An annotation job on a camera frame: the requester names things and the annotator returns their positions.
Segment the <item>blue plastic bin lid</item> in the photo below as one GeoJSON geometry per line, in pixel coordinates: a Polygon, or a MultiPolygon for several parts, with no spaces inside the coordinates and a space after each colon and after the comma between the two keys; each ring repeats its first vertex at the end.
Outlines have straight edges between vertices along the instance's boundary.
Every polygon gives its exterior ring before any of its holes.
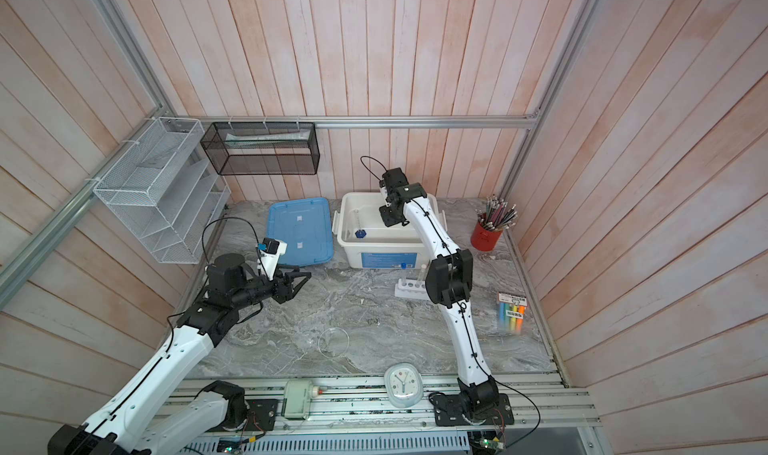
{"type": "Polygon", "coordinates": [[[329,262],[334,254],[330,216],[328,200],[323,197],[271,205],[267,236],[287,244],[280,262],[302,267],[329,262]]]}

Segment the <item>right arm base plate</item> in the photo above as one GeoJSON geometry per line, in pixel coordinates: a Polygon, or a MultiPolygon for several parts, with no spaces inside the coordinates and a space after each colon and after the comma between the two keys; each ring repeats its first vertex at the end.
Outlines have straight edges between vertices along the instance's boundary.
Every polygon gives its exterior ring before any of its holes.
{"type": "Polygon", "coordinates": [[[496,402],[485,408],[471,408],[462,401],[460,394],[430,392],[428,401],[433,406],[435,423],[439,427],[507,426],[515,423],[511,402],[506,394],[500,394],[496,402]]]}

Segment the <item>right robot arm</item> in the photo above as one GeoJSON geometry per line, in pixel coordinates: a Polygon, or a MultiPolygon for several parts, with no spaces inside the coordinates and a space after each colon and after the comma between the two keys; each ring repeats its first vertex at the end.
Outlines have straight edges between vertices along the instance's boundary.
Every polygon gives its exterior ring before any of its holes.
{"type": "Polygon", "coordinates": [[[448,326],[458,366],[458,403],[464,417],[478,421],[498,407],[499,390],[485,361],[472,317],[472,253],[459,247],[431,209],[419,183],[400,168],[387,169],[379,181],[385,204],[379,208],[387,227],[411,226],[430,250],[425,289],[448,326]]]}

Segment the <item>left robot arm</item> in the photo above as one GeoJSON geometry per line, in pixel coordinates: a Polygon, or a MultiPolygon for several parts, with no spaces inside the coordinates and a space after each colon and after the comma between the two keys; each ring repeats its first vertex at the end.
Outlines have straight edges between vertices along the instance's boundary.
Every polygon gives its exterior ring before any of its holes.
{"type": "Polygon", "coordinates": [[[261,311],[267,299],[292,300],[311,273],[262,253],[255,267],[237,253],[206,267],[195,301],[174,315],[168,338],[152,358],[101,408],[77,427],[64,425],[47,444],[50,454],[175,454],[199,435],[221,428],[243,433],[253,415],[244,388],[222,380],[204,386],[182,410],[152,423],[189,372],[236,325],[241,310],[261,311]]]}

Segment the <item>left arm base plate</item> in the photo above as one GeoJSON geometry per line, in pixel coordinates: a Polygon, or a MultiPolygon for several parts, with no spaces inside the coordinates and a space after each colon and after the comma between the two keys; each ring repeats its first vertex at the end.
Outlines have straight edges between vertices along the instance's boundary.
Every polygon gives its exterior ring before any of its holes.
{"type": "Polygon", "coordinates": [[[274,430],[276,417],[279,415],[278,399],[248,398],[247,418],[242,431],[245,433],[265,433],[274,430]]]}

